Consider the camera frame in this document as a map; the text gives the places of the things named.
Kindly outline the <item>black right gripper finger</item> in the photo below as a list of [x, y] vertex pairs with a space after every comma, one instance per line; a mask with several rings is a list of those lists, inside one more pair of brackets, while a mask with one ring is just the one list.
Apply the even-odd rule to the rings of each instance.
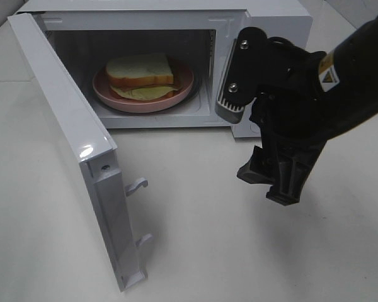
[[298, 203], [311, 169], [308, 152], [278, 148], [273, 158], [273, 184], [266, 197], [281, 205]]
[[270, 147], [254, 146], [251, 158], [237, 172], [237, 178], [248, 184], [275, 183], [275, 164]]

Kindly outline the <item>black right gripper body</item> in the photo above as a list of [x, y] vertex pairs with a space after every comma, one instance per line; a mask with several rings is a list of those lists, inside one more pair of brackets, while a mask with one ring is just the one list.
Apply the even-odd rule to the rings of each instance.
[[255, 72], [256, 100], [250, 120], [261, 130], [265, 150], [322, 149], [326, 140], [315, 139], [318, 129], [318, 64], [325, 51], [308, 52], [282, 37], [248, 39]]

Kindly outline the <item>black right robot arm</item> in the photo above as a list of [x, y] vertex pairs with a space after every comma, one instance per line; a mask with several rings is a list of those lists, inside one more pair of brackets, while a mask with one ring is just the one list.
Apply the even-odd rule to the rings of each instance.
[[259, 28], [240, 34], [241, 101], [252, 100], [250, 120], [261, 146], [237, 176], [270, 186], [266, 196], [298, 203], [326, 142], [378, 113], [378, 16], [330, 52], [307, 52]]

